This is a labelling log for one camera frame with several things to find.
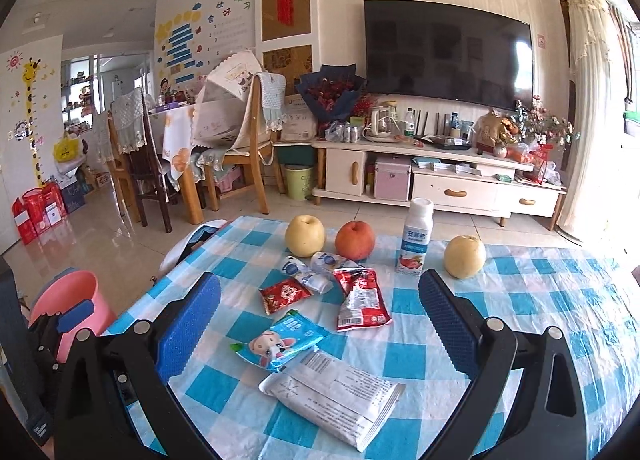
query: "screw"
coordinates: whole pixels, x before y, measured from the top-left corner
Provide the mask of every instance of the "screw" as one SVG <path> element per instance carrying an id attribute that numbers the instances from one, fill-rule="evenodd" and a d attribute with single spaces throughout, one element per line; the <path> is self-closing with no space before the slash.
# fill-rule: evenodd
<path id="1" fill-rule="evenodd" d="M 138 321 L 135 325 L 133 325 L 133 332 L 136 334 L 146 334 L 149 332 L 151 325 L 148 321 Z"/>
<path id="2" fill-rule="evenodd" d="M 562 330 L 559 329 L 557 326 L 550 326 L 549 327 L 549 335 L 553 339 L 562 339 Z"/>
<path id="3" fill-rule="evenodd" d="M 504 323 L 502 322 L 501 319 L 498 319 L 497 317 L 490 317 L 489 319 L 487 319 L 486 325 L 491 330 L 495 330 L 496 332 L 499 332 L 504 328 Z"/>
<path id="4" fill-rule="evenodd" d="M 78 339 L 78 341 L 86 341 L 87 339 L 89 339 L 90 335 L 91 335 L 91 332 L 89 332 L 89 329 L 83 328 L 79 330 L 78 333 L 76 334 L 76 339 Z"/>

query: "tiled floor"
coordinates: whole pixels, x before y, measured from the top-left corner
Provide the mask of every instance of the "tiled floor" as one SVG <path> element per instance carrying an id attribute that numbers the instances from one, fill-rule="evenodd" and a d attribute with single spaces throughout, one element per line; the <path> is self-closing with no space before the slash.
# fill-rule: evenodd
<path id="1" fill-rule="evenodd" d="M 236 196 L 213 212 L 205 209 L 207 220 L 233 219 L 239 215 L 261 216 L 289 221 L 295 215 L 317 216 L 325 227 L 340 228 L 351 220 L 369 223 L 376 233 L 402 233 L 407 208 L 324 199 L 316 206 L 310 201 L 293 201 L 268 189 L 271 213 L 261 215 L 254 194 Z M 69 215 L 63 224 L 49 230 L 40 242 L 25 247 L 16 244 L 4 255 L 14 271 L 18 288 L 27 302 L 42 286 L 67 267 L 93 271 L 116 313 L 129 307 L 151 286 L 164 255 L 194 226 L 186 222 L 183 204 L 170 206 L 171 234 L 164 232 L 158 205 L 145 204 L 149 225 L 132 225 L 118 213 L 113 192 L 100 190 L 87 197 L 87 205 Z M 541 247 L 572 247 L 569 241 L 549 232 L 540 222 L 525 215 L 513 215 L 505 228 L 497 219 L 436 211 L 432 239 L 450 240 L 461 234 L 478 235 L 487 244 Z"/>

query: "yogurt bottle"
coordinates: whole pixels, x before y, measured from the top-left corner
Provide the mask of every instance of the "yogurt bottle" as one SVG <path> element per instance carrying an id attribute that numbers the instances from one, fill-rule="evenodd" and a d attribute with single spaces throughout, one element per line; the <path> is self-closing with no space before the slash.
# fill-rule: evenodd
<path id="1" fill-rule="evenodd" d="M 414 276 L 422 274 L 432 230 L 433 202 L 426 198 L 414 198 L 404 221 L 397 272 Z"/>

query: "television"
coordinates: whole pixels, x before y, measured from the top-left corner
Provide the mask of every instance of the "television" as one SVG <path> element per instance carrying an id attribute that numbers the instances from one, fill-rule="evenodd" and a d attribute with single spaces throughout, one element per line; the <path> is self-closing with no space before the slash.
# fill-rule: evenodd
<path id="1" fill-rule="evenodd" d="M 477 9 L 364 0 L 367 91 L 532 107 L 528 24 Z"/>

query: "green trash can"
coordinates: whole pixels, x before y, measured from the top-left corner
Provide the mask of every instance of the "green trash can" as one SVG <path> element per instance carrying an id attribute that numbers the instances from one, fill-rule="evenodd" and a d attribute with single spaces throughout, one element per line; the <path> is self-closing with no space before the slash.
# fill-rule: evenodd
<path id="1" fill-rule="evenodd" d="M 292 200 L 304 200 L 311 195 L 313 190 L 313 168 L 287 164 L 285 166 L 287 177 L 287 195 Z"/>

